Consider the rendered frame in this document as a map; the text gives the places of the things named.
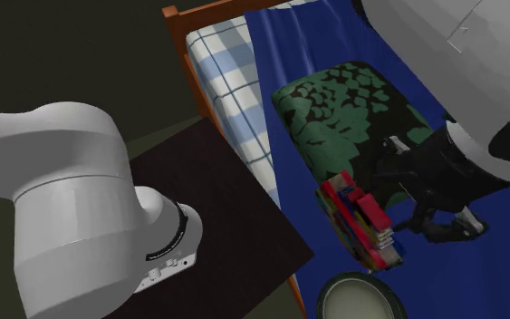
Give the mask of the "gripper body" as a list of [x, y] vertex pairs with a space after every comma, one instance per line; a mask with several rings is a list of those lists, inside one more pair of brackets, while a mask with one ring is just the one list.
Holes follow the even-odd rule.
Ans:
[[460, 206], [510, 188], [509, 181], [491, 175], [468, 159], [451, 140], [446, 126], [411, 148], [406, 161], [429, 189]]

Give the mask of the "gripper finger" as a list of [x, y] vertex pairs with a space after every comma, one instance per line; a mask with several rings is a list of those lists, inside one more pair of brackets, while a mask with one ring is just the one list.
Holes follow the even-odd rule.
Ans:
[[437, 211], [427, 198], [419, 199], [412, 216], [394, 226], [393, 231], [408, 229], [414, 234], [422, 234], [430, 243], [470, 241], [487, 231], [487, 223], [467, 206], [453, 212], [454, 218], [449, 224], [433, 221]]
[[401, 181], [408, 173], [402, 156], [410, 151], [397, 135], [384, 138], [377, 148], [373, 177], [387, 181]]

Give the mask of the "blue blanket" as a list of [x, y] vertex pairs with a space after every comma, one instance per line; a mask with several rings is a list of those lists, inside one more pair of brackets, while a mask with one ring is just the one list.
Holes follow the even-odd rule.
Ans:
[[[317, 182], [290, 140], [271, 101], [289, 82], [346, 61], [364, 61], [384, 75], [432, 126], [442, 106], [397, 55], [365, 26], [351, 0], [317, 0], [289, 9], [245, 13], [281, 209], [313, 250], [297, 274], [309, 319], [326, 281], [359, 268], [319, 208]], [[401, 266], [380, 273], [405, 305], [409, 319], [510, 319], [510, 188], [475, 202], [489, 222], [477, 240], [430, 244], [408, 231]]]

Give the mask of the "green and black patterned pillow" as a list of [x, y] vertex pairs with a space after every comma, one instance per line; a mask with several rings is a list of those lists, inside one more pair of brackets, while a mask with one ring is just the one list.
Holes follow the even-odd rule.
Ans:
[[271, 100], [318, 183], [347, 171], [383, 208], [407, 198], [399, 184], [373, 177], [381, 143], [397, 136], [414, 147], [433, 130], [371, 65], [335, 65], [286, 84]]

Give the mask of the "dark bowl with cream inside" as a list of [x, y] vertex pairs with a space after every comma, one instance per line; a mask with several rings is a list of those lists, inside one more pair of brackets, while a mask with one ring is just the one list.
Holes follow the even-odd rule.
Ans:
[[396, 293], [373, 275], [344, 272], [322, 287], [316, 319], [409, 319]]

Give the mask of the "wooden bed with checked mattress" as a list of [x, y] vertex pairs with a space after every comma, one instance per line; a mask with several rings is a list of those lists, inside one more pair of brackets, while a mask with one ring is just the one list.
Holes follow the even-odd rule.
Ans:
[[[316, 1], [222, 0], [185, 12], [175, 6], [163, 11], [177, 50], [185, 55], [202, 110], [217, 123], [279, 208], [245, 13]], [[351, 0], [351, 5], [362, 23], [390, 47], [442, 106], [442, 123], [437, 127], [429, 124], [432, 133], [446, 126], [451, 140], [469, 160], [510, 182], [510, 0]], [[416, 202], [424, 198], [438, 210], [433, 221], [449, 224], [453, 212], [464, 206], [429, 189], [408, 167], [406, 155], [402, 156], [408, 169], [404, 179], [384, 180], [399, 184], [408, 195], [390, 208], [380, 206], [391, 219], [392, 230], [410, 218]], [[404, 262], [407, 252], [398, 239], [403, 231], [412, 233], [408, 229], [393, 231], [393, 237], [404, 250]], [[381, 272], [397, 267], [371, 273], [357, 262], [358, 269], [341, 273], [360, 272], [381, 280]]]

